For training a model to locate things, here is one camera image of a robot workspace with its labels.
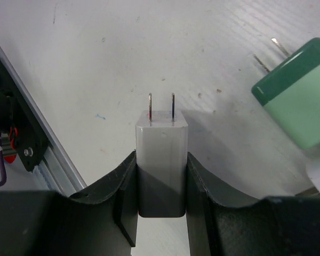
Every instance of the white table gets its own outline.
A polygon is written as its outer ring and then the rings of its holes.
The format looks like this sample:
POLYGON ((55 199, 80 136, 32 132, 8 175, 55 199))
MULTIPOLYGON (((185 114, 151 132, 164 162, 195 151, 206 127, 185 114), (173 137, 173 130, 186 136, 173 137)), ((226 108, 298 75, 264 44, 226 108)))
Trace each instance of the white table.
MULTIPOLYGON (((0 1, 0 45, 88 185, 135 148, 148 93, 170 110, 174 92, 218 177, 258 198, 311 187, 306 153, 250 89, 252 54, 284 58, 272 37, 293 52, 316 36, 320 1, 0 1)), ((186 220, 140 218, 132 254, 188 255, 186 220)))

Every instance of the black curved bracket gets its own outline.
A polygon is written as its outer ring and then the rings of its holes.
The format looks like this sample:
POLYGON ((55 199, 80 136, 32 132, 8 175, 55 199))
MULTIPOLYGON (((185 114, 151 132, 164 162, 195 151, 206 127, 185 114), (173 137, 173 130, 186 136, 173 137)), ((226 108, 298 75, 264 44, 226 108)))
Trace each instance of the black curved bracket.
POLYGON ((230 190, 190 153, 187 172, 191 256, 320 255, 320 198, 259 201, 230 190))
POLYGON ((130 256, 138 220, 136 157, 70 198, 0 192, 0 255, 130 256))

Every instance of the wall charger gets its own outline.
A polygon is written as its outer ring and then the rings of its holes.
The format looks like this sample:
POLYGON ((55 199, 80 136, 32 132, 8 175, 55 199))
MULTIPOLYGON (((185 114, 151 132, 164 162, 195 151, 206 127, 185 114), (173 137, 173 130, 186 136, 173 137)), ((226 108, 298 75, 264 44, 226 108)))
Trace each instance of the wall charger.
POLYGON ((188 124, 180 111, 143 111, 135 126, 138 204, 142 217, 176 218, 186 211, 188 124))
POLYGON ((313 38, 292 55, 273 38, 287 56, 255 84, 252 93, 285 133, 301 148, 320 143, 320 38, 313 38))

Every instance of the dark green band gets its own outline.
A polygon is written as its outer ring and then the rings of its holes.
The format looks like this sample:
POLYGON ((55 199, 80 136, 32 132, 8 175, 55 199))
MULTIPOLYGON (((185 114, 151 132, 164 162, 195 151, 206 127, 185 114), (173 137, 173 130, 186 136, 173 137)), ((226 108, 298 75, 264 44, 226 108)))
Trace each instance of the dark green band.
POLYGON ((251 92, 264 106, 319 65, 320 38, 317 37, 294 52, 293 55, 256 83, 251 92))

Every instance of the green power adapter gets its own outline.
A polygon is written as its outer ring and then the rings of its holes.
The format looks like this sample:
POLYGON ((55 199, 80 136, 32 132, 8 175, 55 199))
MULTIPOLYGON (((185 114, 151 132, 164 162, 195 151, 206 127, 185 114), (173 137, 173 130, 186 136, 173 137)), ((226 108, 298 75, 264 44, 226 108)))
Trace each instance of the green power adapter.
POLYGON ((257 82, 251 91, 301 149, 319 144, 320 38, 307 42, 257 82))

